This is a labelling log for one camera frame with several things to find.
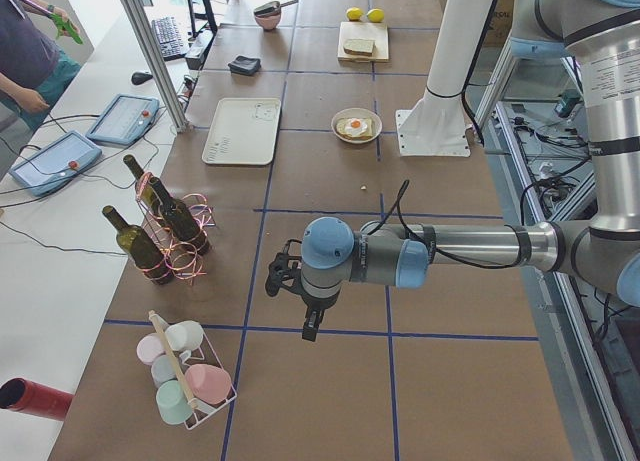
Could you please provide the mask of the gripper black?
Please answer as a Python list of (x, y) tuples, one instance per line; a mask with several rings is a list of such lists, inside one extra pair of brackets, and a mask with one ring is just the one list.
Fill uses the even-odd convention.
[(331, 307), (331, 297), (317, 297), (309, 293), (302, 294), (306, 305), (305, 321), (302, 328), (302, 339), (315, 341), (324, 312)]

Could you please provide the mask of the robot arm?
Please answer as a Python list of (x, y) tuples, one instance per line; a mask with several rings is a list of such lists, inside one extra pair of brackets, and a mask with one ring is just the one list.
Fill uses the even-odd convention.
[(511, 49), (579, 63), (598, 210), (588, 221), (477, 227), (312, 221), (295, 290), (314, 340), (343, 282), (417, 288), (433, 263), (559, 271), (639, 302), (639, 0), (515, 0)]

